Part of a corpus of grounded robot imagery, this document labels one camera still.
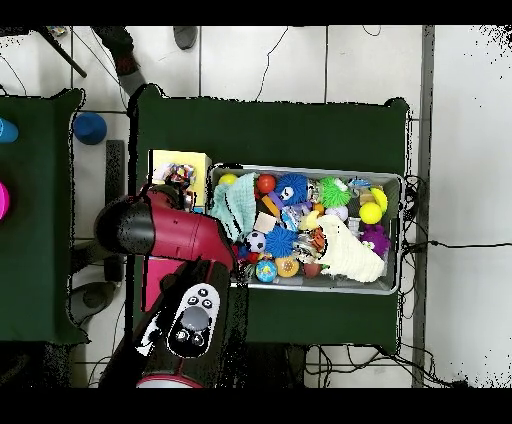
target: purple spiky toy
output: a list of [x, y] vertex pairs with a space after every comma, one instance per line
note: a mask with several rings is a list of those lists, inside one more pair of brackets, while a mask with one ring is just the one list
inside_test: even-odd
[[380, 257], [384, 256], [386, 251], [391, 246], [391, 241], [386, 236], [384, 227], [378, 224], [366, 224], [360, 241], [369, 249], [372, 249]]

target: green table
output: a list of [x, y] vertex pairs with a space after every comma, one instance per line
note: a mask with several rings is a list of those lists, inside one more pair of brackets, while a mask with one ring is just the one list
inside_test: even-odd
[[[149, 149], [205, 152], [214, 163], [404, 173], [409, 107], [403, 99], [384, 106], [168, 99], [150, 84], [137, 105], [130, 137], [137, 187], [147, 176]], [[135, 323], [141, 264], [136, 261]], [[394, 352], [397, 296], [251, 289], [247, 339], [378, 344]]]
[[0, 181], [12, 208], [0, 221], [0, 340], [86, 341], [67, 316], [70, 283], [69, 122], [83, 92], [52, 99], [0, 96], [19, 138], [0, 143]]

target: soccer ball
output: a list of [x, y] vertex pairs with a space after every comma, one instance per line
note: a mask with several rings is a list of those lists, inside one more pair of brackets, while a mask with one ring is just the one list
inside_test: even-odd
[[245, 238], [245, 245], [251, 252], [263, 252], [266, 245], [265, 234], [253, 231]]

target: yellow box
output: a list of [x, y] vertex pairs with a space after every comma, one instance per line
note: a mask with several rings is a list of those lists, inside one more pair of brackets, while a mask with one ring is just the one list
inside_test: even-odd
[[[194, 167], [196, 180], [189, 190], [196, 193], [196, 206], [204, 207], [206, 203], [206, 175], [208, 167], [212, 164], [211, 159], [205, 153], [153, 150], [153, 172], [156, 172], [157, 169], [166, 163]], [[153, 178], [153, 183], [163, 184], [164, 181]]]

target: yellow ball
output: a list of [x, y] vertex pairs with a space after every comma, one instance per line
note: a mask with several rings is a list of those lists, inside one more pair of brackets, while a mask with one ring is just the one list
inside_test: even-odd
[[233, 184], [237, 178], [234, 174], [224, 174], [220, 177], [219, 184]]
[[359, 209], [359, 216], [365, 224], [376, 224], [382, 219], [382, 209], [373, 202], [366, 202]]

